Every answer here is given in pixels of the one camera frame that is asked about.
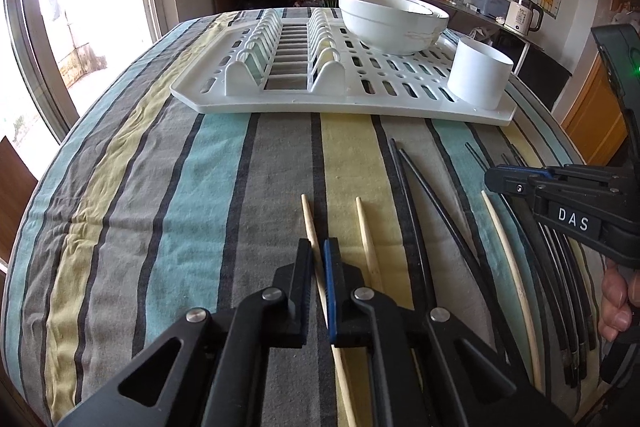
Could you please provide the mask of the right hand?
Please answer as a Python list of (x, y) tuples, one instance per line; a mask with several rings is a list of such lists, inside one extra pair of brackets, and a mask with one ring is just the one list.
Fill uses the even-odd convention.
[(620, 273), (611, 259), (606, 260), (602, 279), (601, 316), (598, 324), (600, 335), (610, 343), (631, 326), (631, 308), (639, 306), (639, 272), (634, 271), (630, 280)]

